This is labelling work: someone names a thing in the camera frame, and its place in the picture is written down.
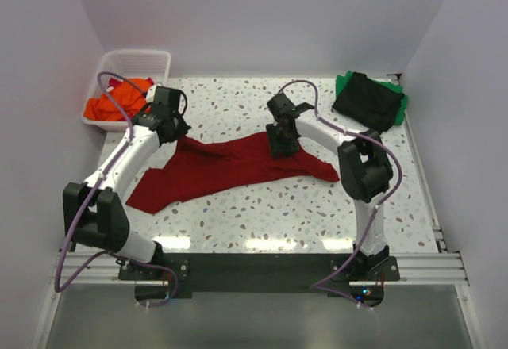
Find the red cloth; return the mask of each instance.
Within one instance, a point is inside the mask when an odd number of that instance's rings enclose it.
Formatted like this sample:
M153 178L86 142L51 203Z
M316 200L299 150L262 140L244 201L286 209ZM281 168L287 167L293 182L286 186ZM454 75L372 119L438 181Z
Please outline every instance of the red cloth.
M314 176L335 182L339 176L330 164L300 149L280 159L270 154L268 136L259 132L225 143L203 144L181 138L163 169L148 169L127 205L157 213L173 201L294 176Z

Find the black garment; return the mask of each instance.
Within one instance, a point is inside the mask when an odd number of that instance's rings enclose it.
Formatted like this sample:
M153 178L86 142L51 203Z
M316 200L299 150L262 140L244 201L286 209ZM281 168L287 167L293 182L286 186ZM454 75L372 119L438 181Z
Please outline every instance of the black garment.
M381 133L394 125L403 93L395 93L362 73L353 73L333 109Z

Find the orange cloth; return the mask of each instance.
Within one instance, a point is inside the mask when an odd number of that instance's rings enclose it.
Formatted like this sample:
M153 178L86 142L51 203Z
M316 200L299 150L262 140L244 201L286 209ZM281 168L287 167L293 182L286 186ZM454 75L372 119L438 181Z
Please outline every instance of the orange cloth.
M144 92L152 85L152 81L142 78L130 79L137 84ZM115 87L110 91L111 96L124 111L133 117L136 113L146 105L146 100L134 87L127 82ZM92 121L123 121L124 118L120 111L114 106L105 94L101 94L100 98L88 99L87 107L83 116Z

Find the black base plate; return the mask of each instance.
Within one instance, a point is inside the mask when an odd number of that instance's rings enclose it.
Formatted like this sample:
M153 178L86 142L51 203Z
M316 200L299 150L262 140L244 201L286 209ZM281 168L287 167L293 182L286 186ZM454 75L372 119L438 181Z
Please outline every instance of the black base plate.
M349 254L164 254L164 265L176 271L178 298L194 292L308 293L310 285L330 275ZM363 275L348 268L332 288L347 290L350 281L398 281L397 259L388 257ZM120 269L120 280L162 280L164 274L140 274Z

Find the laundry basket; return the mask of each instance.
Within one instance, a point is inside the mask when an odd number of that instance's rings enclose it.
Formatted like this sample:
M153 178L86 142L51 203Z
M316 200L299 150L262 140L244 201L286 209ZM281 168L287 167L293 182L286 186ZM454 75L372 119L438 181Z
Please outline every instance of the laundry basket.
M150 77L154 83L160 82L165 85L170 63L171 54L161 50L122 49L107 52L102 57L101 63L91 80L85 107L88 99L101 96L102 92L97 83L97 73L100 71L112 71L126 78ZM109 75L102 76L102 83L106 87L110 78ZM81 120L87 125L97 125L108 132L123 132L127 128L125 121L92 121L84 117L83 112L81 112Z

